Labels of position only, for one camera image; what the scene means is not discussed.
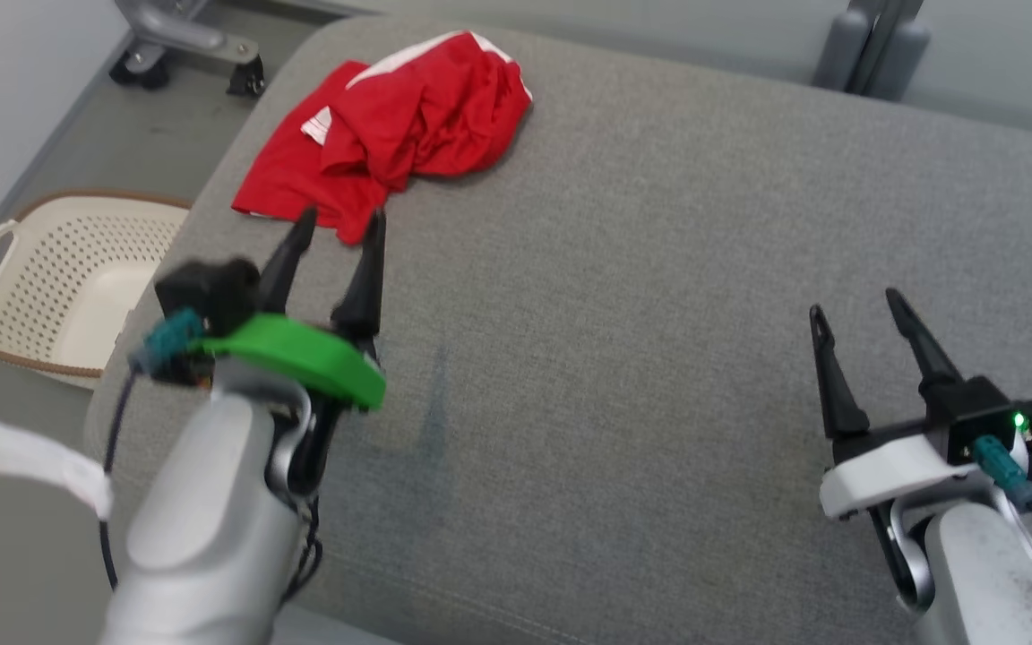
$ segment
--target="metal leg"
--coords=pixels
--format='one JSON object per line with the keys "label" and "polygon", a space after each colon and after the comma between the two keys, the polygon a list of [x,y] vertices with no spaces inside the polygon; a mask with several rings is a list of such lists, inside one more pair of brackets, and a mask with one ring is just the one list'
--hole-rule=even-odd
{"label": "metal leg", "polygon": [[[127,69],[132,72],[151,68],[166,47],[204,54],[238,65],[257,58],[257,42],[193,22],[207,0],[169,1],[168,9],[160,8],[154,0],[114,2],[139,38],[138,49],[132,51],[127,61]],[[140,50],[142,45],[147,49]],[[142,60],[136,60],[136,54],[142,55]]]}

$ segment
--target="teal connector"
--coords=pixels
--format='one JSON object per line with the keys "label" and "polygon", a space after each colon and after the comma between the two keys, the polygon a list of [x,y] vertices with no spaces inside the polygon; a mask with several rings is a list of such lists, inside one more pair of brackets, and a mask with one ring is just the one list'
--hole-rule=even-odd
{"label": "teal connector", "polygon": [[130,355],[132,370],[144,375],[156,375],[165,367],[173,356],[185,354],[189,346],[205,335],[205,326],[192,309],[184,309],[157,323],[151,334],[146,336],[142,347]]}
{"label": "teal connector", "polygon": [[1032,506],[1032,483],[1027,479],[1022,466],[1010,457],[1006,446],[993,436],[982,436],[974,442],[971,448],[974,462],[982,473],[990,475],[1000,489],[1006,491],[1006,497],[1019,512],[1027,511]]}

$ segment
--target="green bracket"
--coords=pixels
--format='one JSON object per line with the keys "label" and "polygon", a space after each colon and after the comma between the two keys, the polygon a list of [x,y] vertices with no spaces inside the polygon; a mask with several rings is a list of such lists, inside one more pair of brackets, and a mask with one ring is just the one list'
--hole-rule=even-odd
{"label": "green bracket", "polygon": [[229,354],[294,379],[357,408],[380,410],[384,375],[344,338],[279,314],[258,314],[222,338],[193,344],[205,354]]}

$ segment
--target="red cloth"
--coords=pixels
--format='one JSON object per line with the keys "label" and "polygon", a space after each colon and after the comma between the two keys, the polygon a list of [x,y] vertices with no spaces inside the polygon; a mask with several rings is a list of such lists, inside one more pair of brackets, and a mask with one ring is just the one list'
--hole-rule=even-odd
{"label": "red cloth", "polygon": [[[389,192],[404,191],[411,173],[448,176],[491,166],[531,97],[519,65],[483,44],[461,32],[372,69],[341,65],[276,128],[233,208],[295,220],[316,204],[318,225],[356,245],[374,209]],[[302,133],[313,118],[327,124],[320,146]]]}

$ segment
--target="white cable label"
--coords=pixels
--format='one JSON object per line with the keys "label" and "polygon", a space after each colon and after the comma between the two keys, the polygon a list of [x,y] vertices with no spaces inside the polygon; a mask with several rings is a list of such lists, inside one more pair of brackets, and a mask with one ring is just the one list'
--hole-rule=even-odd
{"label": "white cable label", "polygon": [[98,519],[109,519],[114,489],[102,464],[39,433],[0,422],[0,475],[27,478],[69,490]]}

